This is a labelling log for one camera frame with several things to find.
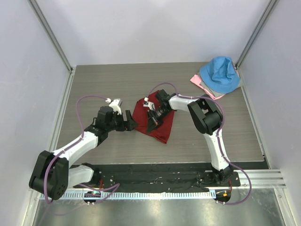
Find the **red cloth napkin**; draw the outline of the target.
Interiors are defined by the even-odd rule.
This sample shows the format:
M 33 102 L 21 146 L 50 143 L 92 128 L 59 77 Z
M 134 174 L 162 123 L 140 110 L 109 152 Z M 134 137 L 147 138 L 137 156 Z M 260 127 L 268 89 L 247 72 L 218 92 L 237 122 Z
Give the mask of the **red cloth napkin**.
M 170 97 L 163 89 L 149 95 L 149 101 L 153 109 L 144 106 L 144 99 L 136 102 L 133 119 L 137 122 L 137 131 L 156 138 L 166 144 L 171 133 L 174 113 L 168 104 L 167 99 Z

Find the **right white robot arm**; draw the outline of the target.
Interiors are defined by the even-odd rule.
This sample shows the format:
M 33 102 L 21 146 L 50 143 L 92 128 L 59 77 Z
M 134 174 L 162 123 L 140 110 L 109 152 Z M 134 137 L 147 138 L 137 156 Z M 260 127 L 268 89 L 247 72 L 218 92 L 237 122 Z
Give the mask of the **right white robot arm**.
M 201 97 L 184 97 L 178 94 L 167 94 L 159 90 L 155 98 L 158 108 L 146 97 L 143 106 L 148 107 L 148 124 L 146 132 L 150 133 L 163 125 L 163 119 L 172 111 L 189 112 L 197 131 L 204 135 L 211 156 L 212 179 L 218 186 L 225 185 L 233 174 L 233 167 L 226 154 L 222 138 L 223 114 L 206 95 Z

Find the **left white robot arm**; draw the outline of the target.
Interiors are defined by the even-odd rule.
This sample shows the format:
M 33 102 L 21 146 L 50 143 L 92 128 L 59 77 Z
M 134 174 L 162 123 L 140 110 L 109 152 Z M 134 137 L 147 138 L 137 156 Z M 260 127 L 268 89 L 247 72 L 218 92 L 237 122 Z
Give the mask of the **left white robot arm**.
M 78 138 L 53 152 L 43 151 L 38 155 L 29 187 L 44 194 L 46 200 L 58 200 L 68 188 L 79 184 L 97 187 L 100 182 L 98 168 L 88 163 L 75 168 L 72 165 L 105 141 L 109 132 L 132 131 L 136 127 L 129 110 L 122 114 L 110 106 L 101 107 L 93 122 Z

